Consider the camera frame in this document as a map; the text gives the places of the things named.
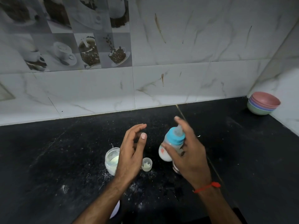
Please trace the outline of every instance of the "hand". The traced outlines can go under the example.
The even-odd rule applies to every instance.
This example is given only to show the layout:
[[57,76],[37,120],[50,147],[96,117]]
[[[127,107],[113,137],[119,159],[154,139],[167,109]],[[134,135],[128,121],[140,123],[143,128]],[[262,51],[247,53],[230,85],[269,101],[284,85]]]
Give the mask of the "hand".
[[207,164],[204,146],[197,139],[193,129],[186,121],[178,116],[174,119],[181,125],[186,135],[182,147],[185,153],[183,156],[180,156],[171,145],[162,143],[162,146],[166,149],[182,176],[193,186],[193,188],[198,189],[211,184],[211,172]]
[[[127,130],[120,147],[115,178],[127,185],[137,176],[142,165],[147,134],[138,132],[145,127],[146,124],[137,124]],[[134,144],[134,139],[137,138],[139,138],[138,143]]]

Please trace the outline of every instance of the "black granite countertop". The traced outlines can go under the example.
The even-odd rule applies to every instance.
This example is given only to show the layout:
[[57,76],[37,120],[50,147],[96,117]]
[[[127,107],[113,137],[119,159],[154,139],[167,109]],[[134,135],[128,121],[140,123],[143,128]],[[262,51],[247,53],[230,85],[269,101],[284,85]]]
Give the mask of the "black granite countertop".
[[144,157],[153,167],[140,171],[110,223],[205,217],[192,187],[158,155],[176,115],[200,135],[214,180],[248,223],[298,220],[299,138],[271,116],[251,114],[246,98],[229,98],[0,127],[1,223],[71,223],[113,178],[106,152],[138,123],[148,124]]

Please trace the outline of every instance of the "forearm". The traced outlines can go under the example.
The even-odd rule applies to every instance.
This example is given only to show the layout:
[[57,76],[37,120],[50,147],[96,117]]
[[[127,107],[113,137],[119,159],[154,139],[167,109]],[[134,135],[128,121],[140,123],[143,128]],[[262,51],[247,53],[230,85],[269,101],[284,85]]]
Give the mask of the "forearm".
[[119,178],[114,178],[105,191],[73,222],[73,224],[106,223],[114,207],[128,187]]
[[199,193],[212,224],[242,224],[221,194],[220,189],[210,187]]

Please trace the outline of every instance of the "kitchen wall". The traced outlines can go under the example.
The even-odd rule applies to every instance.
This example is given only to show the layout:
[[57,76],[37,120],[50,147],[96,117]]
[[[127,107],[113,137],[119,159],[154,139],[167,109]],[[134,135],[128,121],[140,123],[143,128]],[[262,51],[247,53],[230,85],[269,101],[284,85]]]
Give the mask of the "kitchen wall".
[[257,79],[249,96],[255,91],[278,97],[281,105],[271,115],[299,135],[299,22]]
[[47,1],[21,22],[0,1],[2,125],[244,96],[299,18],[299,0]]

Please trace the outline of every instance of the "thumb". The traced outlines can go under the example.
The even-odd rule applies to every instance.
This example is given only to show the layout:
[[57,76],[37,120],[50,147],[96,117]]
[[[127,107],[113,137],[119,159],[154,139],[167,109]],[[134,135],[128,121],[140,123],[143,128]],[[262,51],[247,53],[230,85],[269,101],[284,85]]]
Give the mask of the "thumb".
[[137,145],[136,145],[136,151],[133,155],[133,157],[136,157],[137,159],[139,159],[139,157],[143,157],[143,150],[144,150],[144,147],[145,147],[145,143],[147,141],[147,134],[146,133],[142,133],[140,135],[140,138],[137,142]]
[[177,151],[174,149],[174,147],[172,147],[171,145],[169,145],[167,143],[162,143],[161,145],[165,148],[167,153],[170,155],[170,157],[174,161],[174,164],[179,168],[179,166],[181,166],[182,158],[177,153]]

